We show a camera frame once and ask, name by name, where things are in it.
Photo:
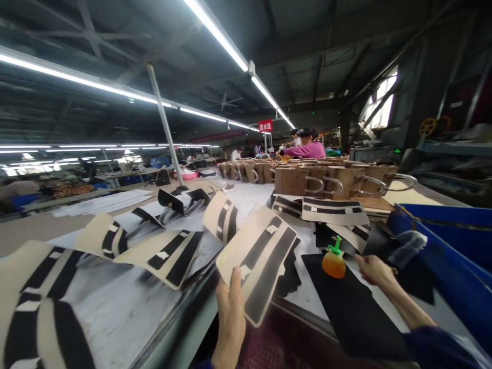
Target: red sign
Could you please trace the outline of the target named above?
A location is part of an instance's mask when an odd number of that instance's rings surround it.
[[[216,141],[216,140],[226,139],[231,137],[239,137],[239,136],[244,136],[245,134],[246,134],[245,129],[230,130],[227,132],[216,133],[214,135],[192,138],[190,142],[192,144],[196,144],[196,143],[199,144],[200,142],[209,142],[209,141]]]
[[[262,120],[261,122],[258,122],[258,127],[260,132],[271,131],[273,130],[272,120],[271,119]]]

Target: blue sleeve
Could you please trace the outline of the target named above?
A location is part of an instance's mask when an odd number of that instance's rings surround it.
[[[421,326],[404,337],[408,350],[422,369],[482,369],[479,362],[484,363],[483,360],[490,365],[488,357],[478,353],[471,342],[473,349],[469,350],[464,340],[438,327]]]

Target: shelf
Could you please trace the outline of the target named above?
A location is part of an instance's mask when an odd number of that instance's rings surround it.
[[[416,147],[417,150],[432,154],[492,156],[492,142],[424,142]]]

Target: ceiling fan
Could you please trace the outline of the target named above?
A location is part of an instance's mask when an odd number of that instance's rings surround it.
[[[213,104],[213,105],[210,105],[209,107],[213,107],[213,106],[218,106],[220,105],[220,110],[221,111],[224,111],[224,106],[232,106],[232,107],[235,107],[237,108],[238,105],[235,105],[235,104],[231,104],[232,102],[235,102],[235,101],[239,101],[239,100],[242,100],[242,97],[240,98],[237,98],[237,99],[234,99],[234,100],[229,100],[227,101],[227,92],[224,92],[224,95],[222,96],[222,101],[217,101],[217,100],[212,100],[212,99],[209,99],[207,97],[204,97],[203,98],[204,100],[207,100],[207,101],[211,101],[211,102],[215,102],[216,104]]]

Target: yellow wheel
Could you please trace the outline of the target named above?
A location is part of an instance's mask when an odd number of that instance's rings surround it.
[[[437,126],[437,120],[435,120],[434,118],[428,118],[424,120],[420,125],[420,129],[419,129],[420,137],[422,136],[429,137],[436,129],[436,126]]]

